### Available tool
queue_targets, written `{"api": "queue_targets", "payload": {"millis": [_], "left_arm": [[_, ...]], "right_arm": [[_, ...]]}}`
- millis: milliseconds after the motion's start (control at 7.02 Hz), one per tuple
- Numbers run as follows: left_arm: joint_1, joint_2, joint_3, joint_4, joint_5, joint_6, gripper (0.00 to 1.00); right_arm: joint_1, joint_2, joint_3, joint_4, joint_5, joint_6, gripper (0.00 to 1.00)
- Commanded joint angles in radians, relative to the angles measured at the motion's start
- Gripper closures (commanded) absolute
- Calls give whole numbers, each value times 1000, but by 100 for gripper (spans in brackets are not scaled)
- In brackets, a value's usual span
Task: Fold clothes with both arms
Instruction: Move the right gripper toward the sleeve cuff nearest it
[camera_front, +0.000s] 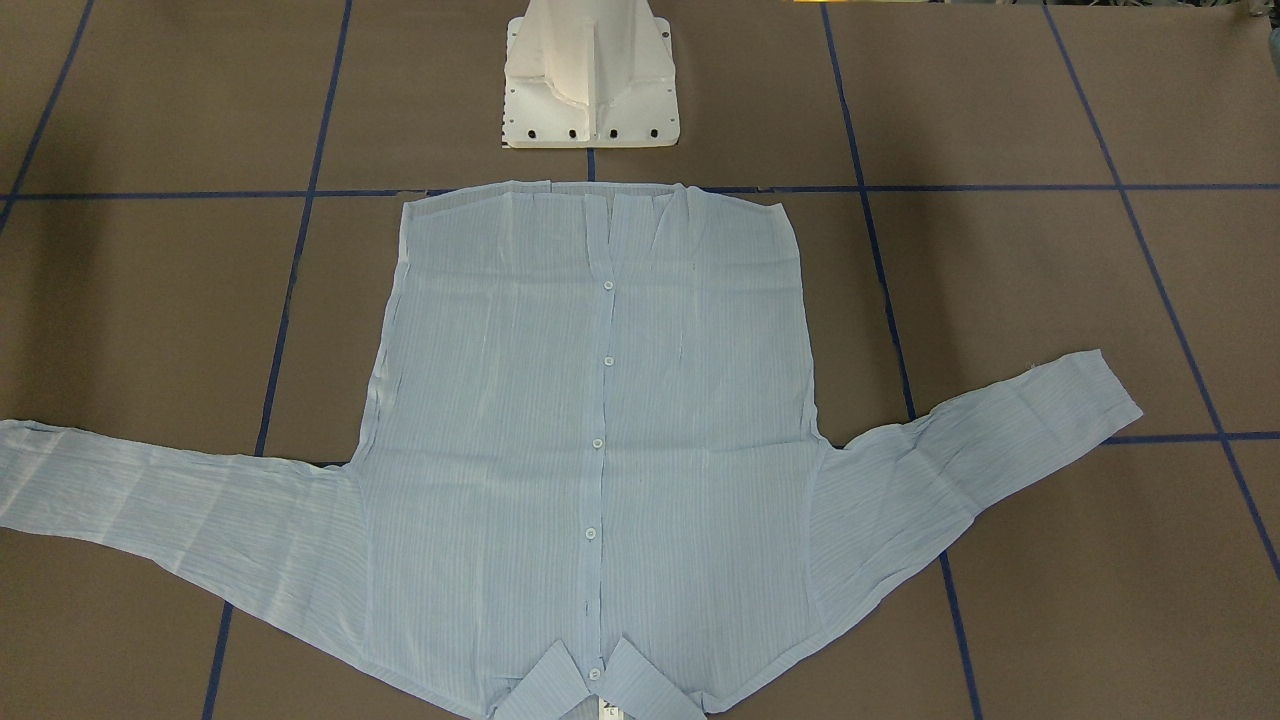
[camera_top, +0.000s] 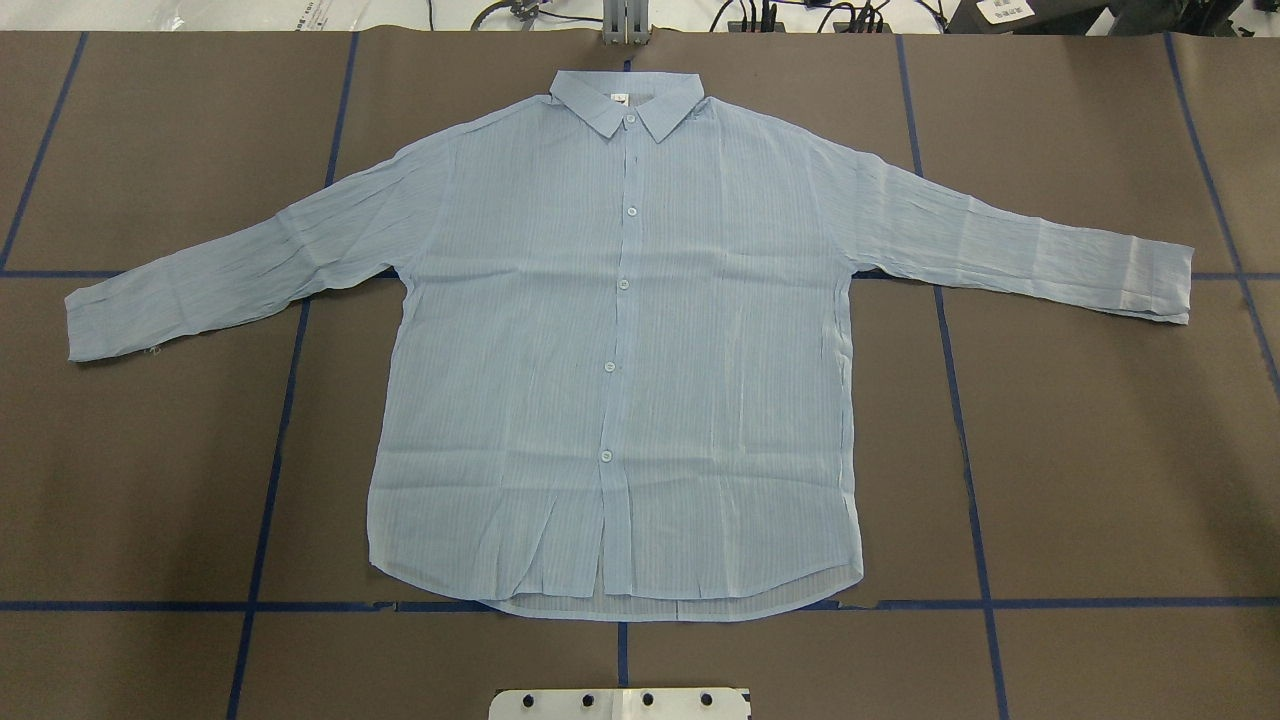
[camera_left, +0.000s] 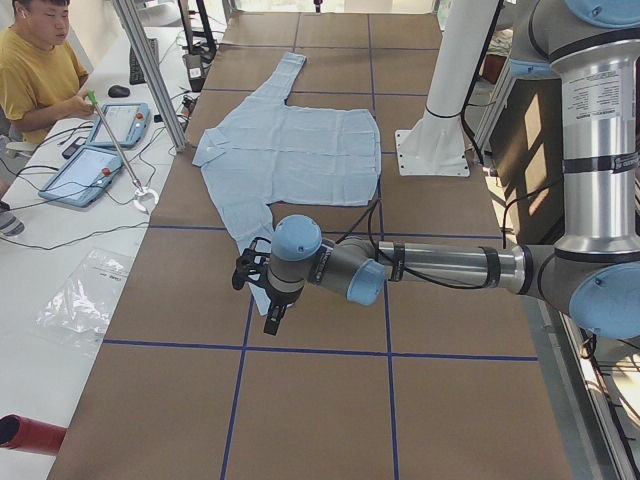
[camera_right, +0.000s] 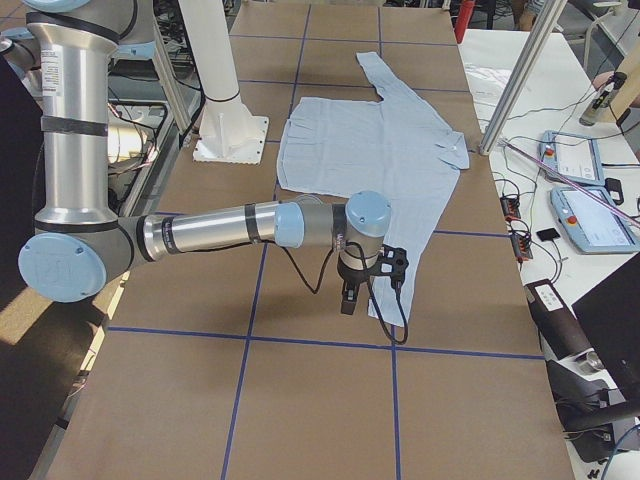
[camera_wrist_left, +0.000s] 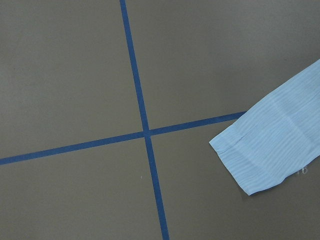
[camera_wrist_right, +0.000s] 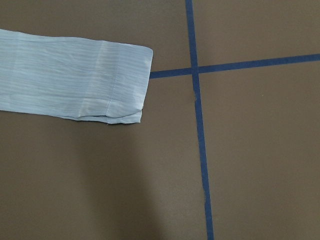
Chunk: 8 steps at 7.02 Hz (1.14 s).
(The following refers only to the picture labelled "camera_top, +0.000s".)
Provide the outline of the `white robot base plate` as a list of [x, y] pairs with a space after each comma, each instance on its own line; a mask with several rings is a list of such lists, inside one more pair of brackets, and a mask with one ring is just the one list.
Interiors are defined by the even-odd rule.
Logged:
[[502, 691], [489, 719], [751, 719], [746, 689], [649, 687]]

